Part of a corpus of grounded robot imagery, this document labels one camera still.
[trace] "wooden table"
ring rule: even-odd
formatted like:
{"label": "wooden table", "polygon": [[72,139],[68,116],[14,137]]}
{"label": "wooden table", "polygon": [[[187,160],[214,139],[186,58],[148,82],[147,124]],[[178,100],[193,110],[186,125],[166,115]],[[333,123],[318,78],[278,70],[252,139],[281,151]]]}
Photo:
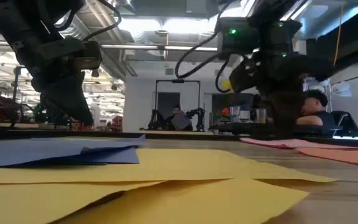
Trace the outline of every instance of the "wooden table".
{"label": "wooden table", "polygon": [[178,141],[148,139],[146,148],[221,149],[260,162],[310,174],[338,177],[339,181],[319,184],[301,180],[265,181],[311,194],[267,224],[358,224],[358,166],[304,156],[291,150],[271,149],[232,141]]}

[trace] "cup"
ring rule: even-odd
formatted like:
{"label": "cup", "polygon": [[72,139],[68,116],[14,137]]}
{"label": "cup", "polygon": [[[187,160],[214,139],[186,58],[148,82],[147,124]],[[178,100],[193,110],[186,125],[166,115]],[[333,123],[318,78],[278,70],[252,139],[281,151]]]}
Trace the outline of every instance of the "cup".
{"label": "cup", "polygon": [[240,106],[230,106],[230,121],[232,123],[240,123]]}
{"label": "cup", "polygon": [[267,119],[267,112],[266,109],[255,109],[255,115],[256,115],[256,119],[255,122],[257,124],[265,124],[266,123],[266,119]]}

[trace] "person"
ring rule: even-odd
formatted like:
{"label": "person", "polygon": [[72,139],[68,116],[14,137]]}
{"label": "person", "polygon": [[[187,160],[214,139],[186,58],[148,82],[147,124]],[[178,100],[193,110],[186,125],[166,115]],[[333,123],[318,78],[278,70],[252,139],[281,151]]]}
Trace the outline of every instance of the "person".
{"label": "person", "polygon": [[335,126],[334,118],[325,110],[328,104],[327,96],[319,90],[307,90],[304,94],[305,102],[301,109],[302,117],[298,118],[296,123]]}
{"label": "person", "polygon": [[[165,124],[164,126],[166,126],[167,130],[169,130],[169,131],[177,130],[176,127],[172,124],[171,120],[178,113],[181,113],[180,105],[174,106],[172,109],[172,115],[169,116],[167,119],[165,119],[165,121],[163,122]],[[193,130],[193,126],[191,124],[189,124],[188,126],[186,126],[185,128],[183,128],[180,131],[192,131],[192,130]]]}

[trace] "chair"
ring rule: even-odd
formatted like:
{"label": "chair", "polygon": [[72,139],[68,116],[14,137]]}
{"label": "chair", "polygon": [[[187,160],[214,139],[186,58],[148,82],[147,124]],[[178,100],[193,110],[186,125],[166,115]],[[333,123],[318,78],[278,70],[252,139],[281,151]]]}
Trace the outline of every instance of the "chair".
{"label": "chair", "polygon": [[340,130],[335,134],[343,136],[344,134],[352,134],[358,132],[356,122],[354,122],[352,115],[346,111],[333,111],[331,115],[334,118],[336,125],[342,126],[343,130]]}

